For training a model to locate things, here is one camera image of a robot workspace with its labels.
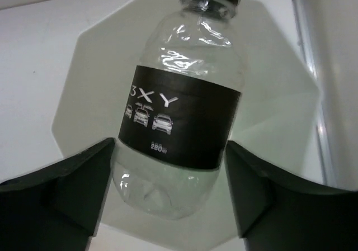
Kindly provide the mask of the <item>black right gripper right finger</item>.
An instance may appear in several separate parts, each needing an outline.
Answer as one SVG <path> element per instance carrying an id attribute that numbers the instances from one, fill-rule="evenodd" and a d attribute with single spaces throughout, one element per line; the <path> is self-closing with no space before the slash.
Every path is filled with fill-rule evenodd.
<path id="1" fill-rule="evenodd" d="M 225 157 L 238 235 L 247 250 L 357 249 L 357 192 L 298 177 L 234 141 Z"/>

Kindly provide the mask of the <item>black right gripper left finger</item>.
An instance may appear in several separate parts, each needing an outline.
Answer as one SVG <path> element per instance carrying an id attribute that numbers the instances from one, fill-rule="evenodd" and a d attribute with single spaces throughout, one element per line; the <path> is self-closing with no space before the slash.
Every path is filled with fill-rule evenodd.
<path id="1" fill-rule="evenodd" d="M 1 250 L 88 250 L 110 185 L 115 139 L 1 183 Z"/>

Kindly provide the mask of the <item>black label clear bottle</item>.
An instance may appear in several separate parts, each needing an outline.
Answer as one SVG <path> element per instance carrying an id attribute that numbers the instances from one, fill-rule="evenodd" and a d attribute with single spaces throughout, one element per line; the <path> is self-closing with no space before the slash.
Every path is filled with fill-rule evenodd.
<path id="1" fill-rule="evenodd" d="M 180 0 L 145 44 L 112 156 L 125 203 L 168 220 L 192 215 L 219 174 L 243 89 L 230 25 L 240 0 Z"/>

